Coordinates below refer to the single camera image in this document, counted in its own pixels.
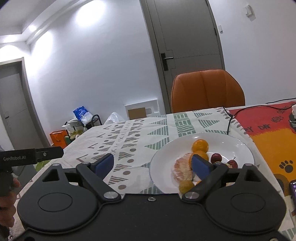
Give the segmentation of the person's left hand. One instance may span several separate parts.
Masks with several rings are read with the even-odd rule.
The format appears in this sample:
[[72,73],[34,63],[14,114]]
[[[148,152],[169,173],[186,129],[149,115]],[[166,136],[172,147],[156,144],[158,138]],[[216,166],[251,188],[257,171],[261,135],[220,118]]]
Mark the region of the person's left hand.
[[12,168],[1,172],[1,235],[8,237],[10,227],[15,223],[16,196],[21,184]]

